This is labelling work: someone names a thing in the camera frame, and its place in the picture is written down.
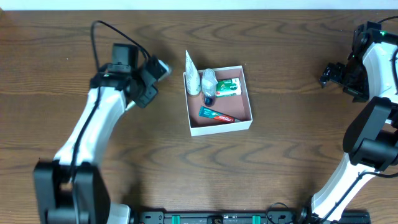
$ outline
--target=cardboard box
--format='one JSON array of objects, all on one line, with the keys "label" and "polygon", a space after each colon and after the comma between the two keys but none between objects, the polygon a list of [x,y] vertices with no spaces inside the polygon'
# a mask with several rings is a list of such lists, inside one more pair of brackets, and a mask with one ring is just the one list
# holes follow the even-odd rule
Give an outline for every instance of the cardboard box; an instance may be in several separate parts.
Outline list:
[{"label": "cardboard box", "polygon": [[[196,97],[192,97],[187,93],[187,86],[185,84],[185,72],[183,74],[185,99],[187,102],[188,120],[191,130],[191,136],[201,136],[204,134],[225,133],[228,131],[239,131],[249,129],[253,118],[251,114],[248,90],[246,82],[244,81],[244,74],[242,66],[216,68],[218,80],[228,78],[239,78],[241,82],[242,94],[238,96],[227,96],[216,98],[215,104],[209,109],[214,111],[233,116],[242,122],[238,123],[225,123],[215,119],[204,118],[199,116],[201,106],[205,106],[202,93]],[[204,70],[198,71],[200,77]]]}]

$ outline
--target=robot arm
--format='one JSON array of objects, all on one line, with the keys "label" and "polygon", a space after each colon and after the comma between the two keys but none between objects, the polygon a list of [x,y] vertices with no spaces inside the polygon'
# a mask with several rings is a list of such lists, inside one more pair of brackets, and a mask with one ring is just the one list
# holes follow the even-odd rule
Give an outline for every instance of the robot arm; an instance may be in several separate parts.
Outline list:
[{"label": "robot arm", "polygon": [[353,52],[347,65],[330,63],[320,83],[343,86],[353,101],[371,101],[347,129],[342,161],[326,185],[311,199],[312,220],[338,221],[344,208],[374,175],[397,164],[398,136],[383,131],[384,123],[397,127],[398,36],[368,22],[354,32]]},{"label": "robot arm", "polygon": [[[41,223],[130,222],[131,209],[110,202],[99,166],[119,118],[133,106],[145,108],[157,94],[154,83],[171,73],[155,56],[137,68],[138,51],[134,45],[114,44],[113,62],[91,79],[87,104],[72,135],[52,162],[36,165],[34,182]],[[70,190],[65,185],[70,183],[73,166],[76,171]]]},{"label": "robot arm", "polygon": [[[80,150],[77,155],[76,165],[88,162],[100,166],[104,156],[108,139],[114,125],[126,110],[126,96],[123,91],[115,90],[114,87],[101,88],[101,101],[99,107],[87,126],[80,143]],[[54,160],[61,165],[70,165],[72,162],[73,146],[77,136],[87,120],[88,115],[94,107],[97,98],[98,88],[92,88],[88,92],[88,99],[83,114],[75,126],[72,135],[65,145],[56,153]]]}]

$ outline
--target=wooden table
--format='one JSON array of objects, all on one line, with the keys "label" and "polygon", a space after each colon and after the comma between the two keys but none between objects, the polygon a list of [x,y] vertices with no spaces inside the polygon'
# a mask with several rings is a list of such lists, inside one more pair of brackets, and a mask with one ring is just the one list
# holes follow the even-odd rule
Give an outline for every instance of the wooden table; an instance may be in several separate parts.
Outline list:
[{"label": "wooden table", "polygon": [[[328,62],[346,62],[356,26],[397,11],[4,12],[0,19],[1,223],[37,223],[32,170],[52,159],[83,111],[95,74],[89,27],[102,19],[174,68],[144,110],[116,125],[102,175],[112,200],[176,210],[265,210],[303,204],[336,169],[343,135],[365,104],[337,85]],[[398,22],[383,29],[398,32]],[[101,63],[112,43],[97,30]],[[248,131],[192,138],[182,73],[243,65],[254,121]],[[373,223],[396,223],[398,179],[375,178],[349,204]]]}]

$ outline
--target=black cable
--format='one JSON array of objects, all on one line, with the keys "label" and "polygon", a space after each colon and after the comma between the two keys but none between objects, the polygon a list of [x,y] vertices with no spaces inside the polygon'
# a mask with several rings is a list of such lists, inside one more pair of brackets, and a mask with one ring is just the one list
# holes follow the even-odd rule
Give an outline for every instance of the black cable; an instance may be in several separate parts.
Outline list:
[{"label": "black cable", "polygon": [[398,80],[397,65],[396,65],[397,54],[398,54],[398,47],[397,47],[396,51],[392,54],[392,59],[391,59],[391,63],[392,63],[392,75],[393,75],[393,77],[394,77],[394,80]]},{"label": "black cable", "polygon": [[398,16],[391,16],[391,17],[387,17],[387,18],[385,18],[385,19],[382,19],[382,20],[380,20],[379,22],[377,22],[377,23],[382,23],[382,22],[384,22],[384,21],[388,21],[388,20],[390,20],[390,19],[398,19]]},{"label": "black cable", "polygon": [[[145,48],[143,48],[137,42],[132,40],[126,34],[123,34],[121,31],[119,31],[116,28],[114,28],[113,26],[107,24],[106,22],[94,21],[91,24],[91,27],[90,27],[90,39],[91,39],[91,45],[93,47],[95,67],[96,67],[96,70],[97,70],[97,75],[99,75],[99,73],[101,73],[101,72],[104,72],[106,70],[107,65],[108,65],[108,64],[105,64],[105,65],[103,65],[100,68],[100,62],[98,60],[98,54],[97,54],[96,45],[95,45],[95,33],[94,33],[95,25],[97,23],[104,24],[105,26],[111,28],[112,30],[116,31],[118,34],[120,34],[123,37],[125,37],[127,40],[130,40],[132,43],[137,45],[137,47],[141,51],[142,55],[144,56],[145,62],[147,62],[147,57],[150,57],[150,54]],[[82,139],[83,134],[84,134],[85,130],[87,129],[87,126],[89,125],[92,117],[94,116],[95,111],[98,109],[98,107],[100,105],[100,100],[101,100],[101,86],[98,85],[97,99],[96,99],[96,101],[94,103],[94,107],[91,110],[90,114],[88,115],[87,120],[85,121],[83,127],[81,128],[81,130],[79,132],[79,135],[76,138],[76,142],[73,145],[73,154],[72,154],[72,161],[71,161],[71,166],[70,166],[70,176],[71,176],[71,180],[72,180],[72,199],[73,199],[73,207],[75,208],[76,224],[80,224],[80,212],[79,212],[79,203],[78,203],[78,196],[77,196],[77,194],[78,194],[77,193],[77,185],[75,185],[76,160],[77,160],[77,155],[78,155],[78,152],[79,152],[81,139]]]},{"label": "black cable", "polygon": [[76,224],[80,223],[80,212],[79,212],[79,202],[77,199],[77,185],[73,185],[72,188],[72,199],[73,199],[73,207],[75,208],[75,216],[76,216]]},{"label": "black cable", "polygon": [[149,54],[149,52],[148,52],[145,48],[143,48],[141,45],[139,45],[135,40],[133,40],[133,39],[131,39],[130,37],[128,37],[126,34],[123,34],[123,33],[122,33],[120,30],[118,30],[117,28],[115,28],[115,27],[113,27],[113,26],[107,24],[107,23],[104,22],[104,21],[94,21],[94,22],[91,24],[90,37],[91,37],[91,44],[92,44],[92,46],[93,46],[94,60],[95,60],[95,65],[96,65],[97,70],[98,70],[99,67],[100,67],[100,63],[99,63],[99,60],[98,60],[97,51],[96,51],[96,47],[95,47],[95,41],[94,41],[94,28],[95,28],[95,25],[96,25],[97,23],[103,24],[103,25],[105,25],[105,26],[111,28],[112,30],[116,31],[118,34],[122,35],[122,36],[123,36],[124,38],[126,38],[127,40],[130,40],[133,44],[135,44],[135,45],[139,48],[139,50],[141,51],[142,55],[144,56],[145,61],[147,61],[147,57],[150,58],[150,54]]},{"label": "black cable", "polygon": [[379,174],[376,172],[363,172],[362,174],[359,174],[358,177],[355,179],[355,181],[351,184],[351,186],[348,188],[348,190],[343,194],[343,196],[340,198],[338,202],[336,202],[335,206],[328,212],[328,214],[320,220],[319,223],[324,223],[329,216],[336,210],[336,208],[339,207],[339,205],[343,202],[343,200],[347,197],[347,195],[354,189],[355,185],[363,178],[365,175],[375,175],[376,177],[382,177],[382,178],[395,178],[398,177],[398,173],[395,174]]},{"label": "black cable", "polygon": [[[273,203],[273,204],[267,209],[267,211],[266,211],[266,217],[267,217],[267,219],[268,219],[272,224],[276,224],[276,223],[274,223],[274,221],[272,221],[272,218],[268,216],[268,211],[269,211],[270,209],[272,209],[275,205],[282,205],[282,206],[288,208],[288,206],[285,205],[285,204],[282,203],[282,202]],[[291,223],[293,223],[293,220],[291,220],[291,221],[289,221],[289,222],[285,222],[285,223],[286,223],[286,224],[291,224]]]}]

